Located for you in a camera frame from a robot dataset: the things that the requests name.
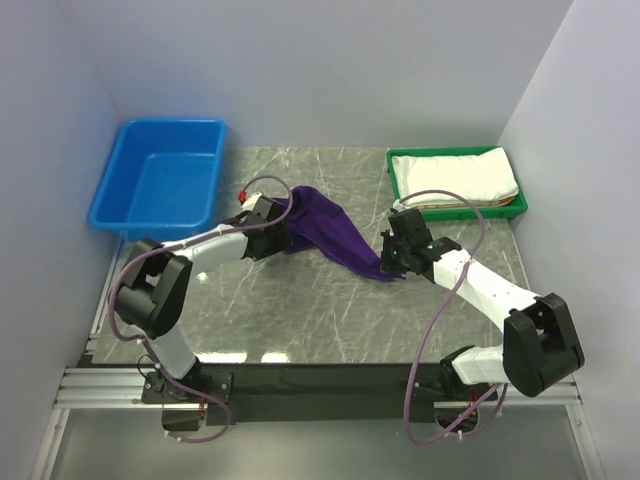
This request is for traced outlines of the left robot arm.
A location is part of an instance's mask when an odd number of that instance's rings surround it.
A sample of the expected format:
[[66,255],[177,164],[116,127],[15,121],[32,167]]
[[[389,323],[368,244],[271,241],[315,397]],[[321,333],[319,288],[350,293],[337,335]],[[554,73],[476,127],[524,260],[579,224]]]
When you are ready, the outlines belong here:
[[192,278],[228,262],[257,261],[288,249],[292,206],[290,199],[258,193],[244,201],[238,215],[207,232],[134,244],[115,285],[113,311],[139,331],[138,340],[167,377],[165,388],[177,401],[193,400],[204,387],[201,362],[178,326]]

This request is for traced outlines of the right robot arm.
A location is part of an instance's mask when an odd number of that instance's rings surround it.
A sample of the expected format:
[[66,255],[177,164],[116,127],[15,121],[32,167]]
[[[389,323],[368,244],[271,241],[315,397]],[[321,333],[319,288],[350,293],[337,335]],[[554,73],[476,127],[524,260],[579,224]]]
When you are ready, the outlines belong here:
[[437,384],[446,396],[462,399],[475,385],[508,383],[533,398],[584,366],[581,342],[560,296],[521,288],[456,241],[434,238],[416,209],[393,212],[389,224],[381,234],[384,271],[426,278],[472,305],[502,334],[498,346],[462,347],[440,361]]

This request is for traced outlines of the white towel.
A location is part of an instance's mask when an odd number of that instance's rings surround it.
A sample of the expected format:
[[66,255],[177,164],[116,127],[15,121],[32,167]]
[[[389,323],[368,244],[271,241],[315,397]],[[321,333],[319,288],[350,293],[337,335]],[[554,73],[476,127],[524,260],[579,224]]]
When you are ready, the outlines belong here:
[[506,152],[491,147],[477,154],[393,154],[391,166],[398,190],[395,209],[412,198],[428,201],[463,197],[491,201],[520,193]]

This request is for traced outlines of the purple towel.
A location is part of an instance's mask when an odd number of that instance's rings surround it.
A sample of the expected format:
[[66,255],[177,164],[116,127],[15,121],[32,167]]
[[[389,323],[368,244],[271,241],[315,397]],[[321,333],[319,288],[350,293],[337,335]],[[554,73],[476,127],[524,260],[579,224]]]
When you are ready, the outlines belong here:
[[286,224],[292,246],[287,254],[317,248],[327,259],[359,276],[390,281],[398,273],[384,272],[381,258],[364,239],[344,209],[311,186],[292,189]]

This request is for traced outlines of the orange Doraemon towel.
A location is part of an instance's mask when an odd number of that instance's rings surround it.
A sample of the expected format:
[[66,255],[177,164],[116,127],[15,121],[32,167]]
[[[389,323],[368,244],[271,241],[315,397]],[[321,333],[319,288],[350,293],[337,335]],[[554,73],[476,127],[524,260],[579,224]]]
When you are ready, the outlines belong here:
[[[499,200],[491,200],[491,201],[480,201],[480,200],[470,200],[470,203],[476,206],[477,208],[484,207],[502,207],[508,205],[512,201],[515,200],[515,196],[505,197]],[[428,201],[427,199],[422,198],[412,198],[403,203],[403,206],[407,207],[415,207],[420,210],[446,210],[446,209],[460,209],[467,208],[468,205],[465,202],[462,202],[456,198],[445,198],[440,200]]]

